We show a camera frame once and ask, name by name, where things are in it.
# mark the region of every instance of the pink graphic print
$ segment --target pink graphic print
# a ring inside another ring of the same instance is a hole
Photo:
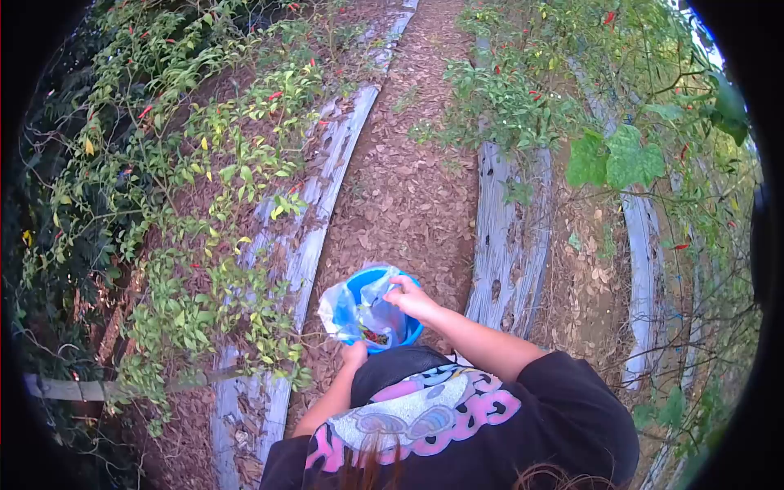
[[[424,411],[409,426],[403,420],[386,414],[370,413],[358,420],[358,427],[363,432],[372,434],[400,434],[413,440],[412,443],[401,445],[400,459],[403,460],[412,452],[418,456],[431,456],[443,451],[452,441],[464,441],[477,433],[485,424],[499,425],[509,420],[521,407],[518,399],[506,390],[501,390],[501,381],[486,372],[472,368],[455,366],[453,377],[468,376],[469,383],[455,407],[436,405]],[[381,390],[373,401],[379,402],[410,394],[416,389],[423,389],[426,384],[421,375]],[[323,471],[335,473],[343,464],[345,443],[336,436],[329,427],[328,421],[318,428],[314,434],[316,450],[307,457],[305,468],[311,468],[322,456],[325,458]],[[353,466],[364,467],[364,461],[358,461],[358,451],[354,451]],[[394,462],[395,448],[381,451],[379,463]]]

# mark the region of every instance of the black t-shirt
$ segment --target black t-shirt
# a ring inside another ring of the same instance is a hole
[[[332,417],[313,437],[275,443],[260,490],[310,490],[317,480],[319,488],[338,488],[331,476],[346,463],[346,448],[356,465],[358,450],[370,445],[379,450],[382,480],[397,457],[398,488],[506,490],[538,463],[622,485],[637,468],[629,413],[587,362],[564,352],[533,361],[516,383],[446,365],[371,402]]]

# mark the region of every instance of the person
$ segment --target person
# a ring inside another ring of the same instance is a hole
[[[345,346],[328,391],[272,446],[261,490],[630,483],[632,418],[586,361],[440,307],[404,275],[390,282],[384,299],[473,366],[429,347],[368,358],[363,342]]]

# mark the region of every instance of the raised bed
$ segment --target raised bed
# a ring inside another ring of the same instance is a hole
[[[402,4],[408,9],[416,9],[417,5],[418,0],[407,0]],[[403,10],[389,12],[392,27],[387,34],[387,45],[372,53],[381,71],[387,71],[397,38],[413,14],[413,11]],[[301,198],[308,204],[307,208],[284,234],[275,234],[269,219],[271,201],[260,203],[255,216],[261,231],[242,250],[240,261],[248,267],[253,264],[258,249],[276,250],[277,254],[285,257],[281,267],[273,270],[272,274],[290,282],[288,302],[297,333],[302,332],[329,217],[360,131],[378,94],[377,86],[362,86],[352,96],[353,107],[346,114],[334,100],[323,106],[320,110],[322,119],[336,121],[330,123],[321,136],[320,157],[317,158],[321,172],[309,178],[300,192]],[[224,347],[216,369],[231,367],[240,355],[236,346]],[[273,381],[273,375],[267,373],[261,377],[241,376],[224,380],[216,383],[214,389],[216,411],[212,415],[211,430],[216,473],[219,487],[233,490],[240,485],[235,463],[238,445],[261,463],[266,462],[272,444],[283,438],[292,387],[286,379]],[[243,430],[244,435],[238,439],[238,430],[243,426],[249,431]]]
[[[487,39],[477,39],[477,47],[489,49]],[[481,58],[476,63],[487,66]],[[534,193],[523,207],[504,200],[505,182],[521,181],[521,163],[492,141],[479,148],[474,277],[466,307],[467,318],[523,339],[539,309],[552,219],[550,150],[539,148],[533,156]]]

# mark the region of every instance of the hand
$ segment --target hand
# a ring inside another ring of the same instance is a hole
[[[354,371],[368,360],[368,346],[363,340],[344,345],[340,353],[343,355],[343,367]]]
[[[400,308],[409,317],[414,317],[428,328],[432,328],[434,320],[441,309],[422,288],[414,284],[409,276],[400,274],[390,279],[391,284],[400,285],[384,295],[384,301]]]

